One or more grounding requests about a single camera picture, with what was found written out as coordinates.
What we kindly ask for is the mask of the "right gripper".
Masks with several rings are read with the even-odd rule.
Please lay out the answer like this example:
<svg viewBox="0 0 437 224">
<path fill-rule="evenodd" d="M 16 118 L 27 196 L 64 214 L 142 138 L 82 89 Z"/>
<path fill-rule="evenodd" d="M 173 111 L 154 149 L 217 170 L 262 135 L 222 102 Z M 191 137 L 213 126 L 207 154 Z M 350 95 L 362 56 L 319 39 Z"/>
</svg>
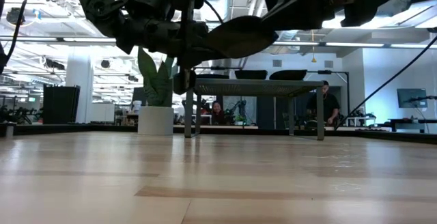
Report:
<svg viewBox="0 0 437 224">
<path fill-rule="evenodd" d="M 321 29 L 325 20 L 333 19 L 342 10 L 345 0 L 264 0 L 267 13 L 262 27 L 283 31 Z"/>
</svg>

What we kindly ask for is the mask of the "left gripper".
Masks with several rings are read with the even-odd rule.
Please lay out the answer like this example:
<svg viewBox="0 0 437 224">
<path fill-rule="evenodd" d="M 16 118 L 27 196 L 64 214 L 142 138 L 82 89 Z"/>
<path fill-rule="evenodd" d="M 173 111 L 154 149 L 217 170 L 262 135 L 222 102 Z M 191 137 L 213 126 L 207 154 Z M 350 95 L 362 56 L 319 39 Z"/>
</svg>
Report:
<svg viewBox="0 0 437 224">
<path fill-rule="evenodd" d="M 131 52 L 134 46 L 176 57 L 182 68 L 221 59 L 222 54 L 203 42 L 210 32 L 206 22 L 193 20 L 204 0 L 127 0 L 127 15 L 120 16 L 117 46 Z"/>
</svg>

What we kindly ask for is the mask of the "black leaf-shaped mini plate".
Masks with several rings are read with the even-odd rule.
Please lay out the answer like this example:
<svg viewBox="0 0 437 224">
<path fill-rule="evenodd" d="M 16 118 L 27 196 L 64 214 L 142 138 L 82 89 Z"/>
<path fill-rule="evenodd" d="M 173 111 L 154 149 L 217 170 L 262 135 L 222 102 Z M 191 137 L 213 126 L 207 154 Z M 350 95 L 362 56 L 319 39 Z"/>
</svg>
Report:
<svg viewBox="0 0 437 224">
<path fill-rule="evenodd" d="M 209 32 L 205 45 L 226 58 L 236 59 L 263 51 L 278 37 L 276 31 L 262 24 L 260 17 L 241 16 Z"/>
<path fill-rule="evenodd" d="M 281 70 L 269 76 L 270 80 L 302 81 L 307 75 L 307 70 Z"/>
</svg>

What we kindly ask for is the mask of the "black square mini plate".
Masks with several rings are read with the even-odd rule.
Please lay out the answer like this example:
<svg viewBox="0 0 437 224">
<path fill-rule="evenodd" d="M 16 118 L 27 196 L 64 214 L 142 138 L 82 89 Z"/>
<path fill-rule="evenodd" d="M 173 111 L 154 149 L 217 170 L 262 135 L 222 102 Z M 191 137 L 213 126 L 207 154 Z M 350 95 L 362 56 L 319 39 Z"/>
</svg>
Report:
<svg viewBox="0 0 437 224">
<path fill-rule="evenodd" d="M 238 80 L 265 80 L 268 75 L 266 70 L 236 70 Z"/>
</svg>

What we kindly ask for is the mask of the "yellow ceiling pendant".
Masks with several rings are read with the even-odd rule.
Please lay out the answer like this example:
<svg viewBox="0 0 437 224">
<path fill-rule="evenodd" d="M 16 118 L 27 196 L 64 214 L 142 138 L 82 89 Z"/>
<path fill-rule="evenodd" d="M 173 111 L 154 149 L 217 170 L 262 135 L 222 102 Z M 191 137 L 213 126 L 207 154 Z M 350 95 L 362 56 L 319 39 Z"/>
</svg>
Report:
<svg viewBox="0 0 437 224">
<path fill-rule="evenodd" d="M 313 29 L 311 30 L 311 41 L 315 42 L 315 39 L 314 39 L 314 30 Z M 312 46 L 312 60 L 311 60 L 311 62 L 312 63 L 316 63 L 317 62 L 317 60 L 315 58 L 315 45 Z"/>
</svg>

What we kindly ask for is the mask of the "grey perforated metal shelf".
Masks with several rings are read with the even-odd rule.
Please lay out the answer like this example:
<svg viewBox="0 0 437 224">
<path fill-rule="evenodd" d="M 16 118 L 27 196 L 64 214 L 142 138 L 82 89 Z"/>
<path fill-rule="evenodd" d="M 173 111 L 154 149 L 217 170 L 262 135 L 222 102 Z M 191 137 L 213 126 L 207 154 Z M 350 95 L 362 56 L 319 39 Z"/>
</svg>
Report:
<svg viewBox="0 0 437 224">
<path fill-rule="evenodd" d="M 195 85 L 186 92 L 184 136 L 193 138 L 200 134 L 200 114 L 192 125 L 193 96 L 199 100 L 203 95 L 220 96 L 273 96 L 288 99 L 289 134 L 294 134 L 293 99 L 305 92 L 316 91 L 317 140 L 324 140 L 323 93 L 321 81 L 284 80 L 238 80 L 238 79 L 197 79 Z"/>
</svg>

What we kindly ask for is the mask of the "person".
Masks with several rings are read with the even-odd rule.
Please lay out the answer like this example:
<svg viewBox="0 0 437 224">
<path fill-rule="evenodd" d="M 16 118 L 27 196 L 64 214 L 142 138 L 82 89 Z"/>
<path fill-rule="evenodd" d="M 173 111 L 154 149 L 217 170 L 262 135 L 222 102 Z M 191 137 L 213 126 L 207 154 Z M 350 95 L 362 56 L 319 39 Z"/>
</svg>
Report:
<svg viewBox="0 0 437 224">
<path fill-rule="evenodd" d="M 324 105 L 324 121 L 327 126 L 334 126 L 336 124 L 339 115 L 339 102 L 337 98 L 328 92 L 329 83 L 328 81 L 323 81 L 324 85 L 322 87 L 323 93 L 323 105 Z M 317 94 L 312 95 L 307 102 L 306 108 L 309 115 L 315 115 L 317 113 Z"/>
<path fill-rule="evenodd" d="M 212 103 L 212 110 L 210 112 L 212 116 L 212 125 L 225 125 L 225 113 L 221 108 L 221 105 L 218 101 L 214 101 Z"/>
</svg>

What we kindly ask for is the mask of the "black monitor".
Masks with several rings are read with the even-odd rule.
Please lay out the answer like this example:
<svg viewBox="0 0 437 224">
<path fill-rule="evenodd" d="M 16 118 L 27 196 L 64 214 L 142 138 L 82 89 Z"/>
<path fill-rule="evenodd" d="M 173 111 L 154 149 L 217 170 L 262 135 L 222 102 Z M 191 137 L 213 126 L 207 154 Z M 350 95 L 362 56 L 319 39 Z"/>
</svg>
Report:
<svg viewBox="0 0 437 224">
<path fill-rule="evenodd" d="M 142 87 L 135 87 L 132 95 L 132 102 L 141 101 L 141 106 L 145 106 L 147 97 Z"/>
</svg>

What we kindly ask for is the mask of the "snake plant in white pot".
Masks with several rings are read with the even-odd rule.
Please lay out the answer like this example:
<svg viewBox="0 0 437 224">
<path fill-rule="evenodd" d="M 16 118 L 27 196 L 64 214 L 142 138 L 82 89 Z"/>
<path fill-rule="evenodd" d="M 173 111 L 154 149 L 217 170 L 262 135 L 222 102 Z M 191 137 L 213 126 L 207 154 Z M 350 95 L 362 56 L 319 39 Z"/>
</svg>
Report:
<svg viewBox="0 0 437 224">
<path fill-rule="evenodd" d="M 146 105 L 139 109 L 138 134 L 167 136 L 173 134 L 173 58 L 159 67 L 142 48 L 138 50 L 138 67 L 143 77 Z"/>
</svg>

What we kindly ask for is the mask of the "white column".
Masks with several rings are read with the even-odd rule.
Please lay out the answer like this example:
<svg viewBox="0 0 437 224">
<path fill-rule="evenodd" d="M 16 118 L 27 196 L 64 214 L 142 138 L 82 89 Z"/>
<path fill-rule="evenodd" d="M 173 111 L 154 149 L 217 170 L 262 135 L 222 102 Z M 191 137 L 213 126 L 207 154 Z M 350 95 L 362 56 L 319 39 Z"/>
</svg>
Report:
<svg viewBox="0 0 437 224">
<path fill-rule="evenodd" d="M 70 47 L 66 67 L 66 86 L 79 87 L 76 123 L 89 123 L 94 82 L 94 61 L 90 49 L 83 46 Z"/>
</svg>

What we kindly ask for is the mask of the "black cabinet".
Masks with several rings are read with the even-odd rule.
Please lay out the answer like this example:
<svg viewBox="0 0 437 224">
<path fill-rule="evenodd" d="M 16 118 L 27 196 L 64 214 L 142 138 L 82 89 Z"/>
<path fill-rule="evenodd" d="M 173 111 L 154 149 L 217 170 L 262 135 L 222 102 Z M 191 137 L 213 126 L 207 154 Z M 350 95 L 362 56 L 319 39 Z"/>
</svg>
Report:
<svg viewBox="0 0 437 224">
<path fill-rule="evenodd" d="M 43 124 L 73 124 L 79 103 L 79 86 L 43 87 Z"/>
</svg>

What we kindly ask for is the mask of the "dark background table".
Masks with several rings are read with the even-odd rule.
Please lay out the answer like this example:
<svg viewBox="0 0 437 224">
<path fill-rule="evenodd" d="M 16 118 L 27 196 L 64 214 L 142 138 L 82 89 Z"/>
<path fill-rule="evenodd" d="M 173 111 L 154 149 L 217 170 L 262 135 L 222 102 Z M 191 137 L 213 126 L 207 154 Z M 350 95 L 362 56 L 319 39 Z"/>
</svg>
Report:
<svg viewBox="0 0 437 224">
<path fill-rule="evenodd" d="M 390 128 L 392 132 L 399 130 L 417 130 L 420 133 L 425 133 L 428 130 L 429 124 L 437 124 L 437 119 L 389 119 L 383 124 L 376 124 L 377 127 Z"/>
</svg>

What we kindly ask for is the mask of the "black frame stand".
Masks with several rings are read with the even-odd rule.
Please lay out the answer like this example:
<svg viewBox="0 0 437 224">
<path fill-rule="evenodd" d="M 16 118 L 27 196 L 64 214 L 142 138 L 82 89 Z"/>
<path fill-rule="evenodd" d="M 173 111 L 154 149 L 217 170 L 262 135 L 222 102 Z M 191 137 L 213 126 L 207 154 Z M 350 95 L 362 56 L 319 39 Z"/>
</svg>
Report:
<svg viewBox="0 0 437 224">
<path fill-rule="evenodd" d="M 340 78 L 346 84 L 346 107 L 347 112 L 351 111 L 350 106 L 350 74 L 345 71 L 332 71 L 332 70 L 309 70 L 310 74 L 318 74 L 318 75 L 332 75 L 335 74 L 338 78 Z"/>
</svg>

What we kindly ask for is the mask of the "wall monitor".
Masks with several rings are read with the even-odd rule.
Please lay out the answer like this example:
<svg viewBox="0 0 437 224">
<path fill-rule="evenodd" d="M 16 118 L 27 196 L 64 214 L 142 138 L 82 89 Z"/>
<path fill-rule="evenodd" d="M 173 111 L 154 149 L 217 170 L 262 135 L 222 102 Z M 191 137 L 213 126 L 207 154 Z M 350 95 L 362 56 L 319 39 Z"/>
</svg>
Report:
<svg viewBox="0 0 437 224">
<path fill-rule="evenodd" d="M 398 106 L 407 108 L 427 108 L 427 93 L 425 89 L 397 89 Z"/>
</svg>

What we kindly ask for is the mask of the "black aluminium table frame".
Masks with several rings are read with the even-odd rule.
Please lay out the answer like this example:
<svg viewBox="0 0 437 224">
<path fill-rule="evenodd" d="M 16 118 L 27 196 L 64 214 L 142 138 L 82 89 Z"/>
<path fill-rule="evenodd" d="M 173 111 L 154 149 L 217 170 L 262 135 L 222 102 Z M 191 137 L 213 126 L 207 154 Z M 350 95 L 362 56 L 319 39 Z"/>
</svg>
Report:
<svg viewBox="0 0 437 224">
<path fill-rule="evenodd" d="M 64 125 L 16 125 L 16 124 L 0 124 L 0 138 L 7 135 L 7 131 L 11 131 L 13 135 L 42 135 L 55 134 L 65 132 L 136 132 L 135 126 L 110 126 L 97 124 L 64 124 Z M 264 130 L 254 128 L 237 128 L 231 126 L 229 128 L 220 128 L 218 126 L 203 127 L 200 130 L 201 134 L 207 135 L 269 135 L 269 136 L 286 136 L 289 134 L 287 130 Z M 437 135 L 420 134 L 420 133 L 398 133 L 398 132 L 382 132 L 374 130 L 326 130 L 325 137 L 358 137 L 366 139 L 380 139 L 389 141 L 403 141 L 409 143 L 425 143 L 437 145 Z"/>
</svg>

